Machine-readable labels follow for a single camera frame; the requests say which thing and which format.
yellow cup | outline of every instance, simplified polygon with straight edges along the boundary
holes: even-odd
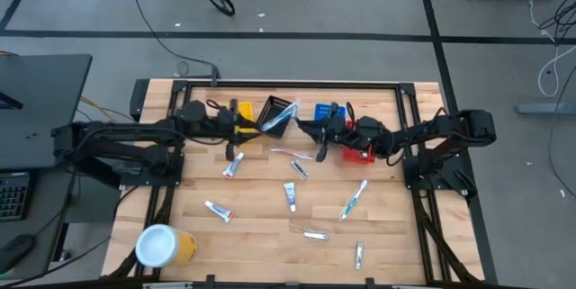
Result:
[[[194,235],[157,224],[146,228],[138,237],[136,257],[142,265],[149,267],[185,266],[197,249]]]

wooden table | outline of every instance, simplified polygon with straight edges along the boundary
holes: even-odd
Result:
[[[150,80],[140,122],[166,117],[172,83],[171,79]],[[421,119],[430,120],[443,106],[438,84],[414,86]],[[312,119],[316,103],[349,101],[356,117],[373,116],[391,131],[401,128],[394,93],[388,90],[219,86],[192,91],[192,99],[202,101],[251,102],[255,118],[269,95],[300,101],[302,119]],[[363,284],[373,277],[377,284],[425,283],[412,198],[401,165],[388,167],[383,160],[372,165],[344,162],[340,149],[332,148],[323,163],[301,159],[310,173],[301,181],[290,166],[291,157],[271,152],[270,145],[316,150],[313,141],[290,122],[282,139],[260,137],[236,149],[245,157],[228,180],[221,174],[229,164],[224,144],[186,142],[184,176],[175,191],[170,225],[191,232],[199,250],[189,266],[163,268],[162,280],[204,281],[214,274],[218,282]],[[369,182],[358,204],[344,222],[338,221],[343,205],[363,179]],[[290,212],[286,202],[285,182],[296,184],[296,212]],[[119,208],[103,274],[113,271],[131,252],[142,231],[149,192],[149,187],[141,187]],[[454,191],[436,191],[436,197],[447,243],[472,274],[483,278],[466,201]],[[230,223],[210,212],[203,204],[206,200],[231,209]],[[304,238],[306,227],[327,231],[329,240]],[[362,268],[355,270],[358,241],[364,243],[364,260]],[[436,248],[431,239],[428,242],[438,279]]]

blue basket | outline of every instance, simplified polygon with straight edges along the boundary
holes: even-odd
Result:
[[[316,109],[314,109],[314,120],[321,120],[326,118],[330,112],[331,106],[331,104],[316,104]],[[346,118],[346,108],[339,106],[338,115]]]

toothbrush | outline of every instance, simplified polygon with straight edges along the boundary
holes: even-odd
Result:
[[[368,185],[368,180],[362,181],[360,189],[358,190],[358,192],[356,192],[356,194],[354,194],[354,196],[350,200],[350,203],[346,206],[346,208],[344,208],[344,211],[342,211],[342,213],[340,214],[340,221],[343,221],[346,217],[348,217],[350,211],[352,211],[352,207],[354,207],[354,205],[358,202],[358,197],[360,196],[364,188],[366,188],[366,185]]]

white toothpaste tube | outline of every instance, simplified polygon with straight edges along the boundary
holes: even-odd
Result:
[[[284,184],[284,191],[286,192],[288,204],[290,204],[290,211],[296,212],[296,193],[294,192],[294,182]]]
[[[209,201],[206,201],[204,204],[206,205],[206,207],[208,207],[208,209],[210,209],[211,211],[213,211],[214,213],[219,215],[225,222],[230,221],[230,219],[234,215],[234,213],[232,213],[231,211],[229,211],[228,209],[226,209],[224,207],[220,207],[216,203],[211,203]]]
[[[230,163],[230,165],[228,165],[228,167],[226,167],[226,169],[224,169],[224,172],[222,172],[222,175],[228,179],[231,179],[234,176],[234,174],[236,173],[236,169],[240,165],[240,161],[242,160],[243,157],[244,157],[244,153],[239,153],[236,156],[236,158],[234,158],[234,162]]]

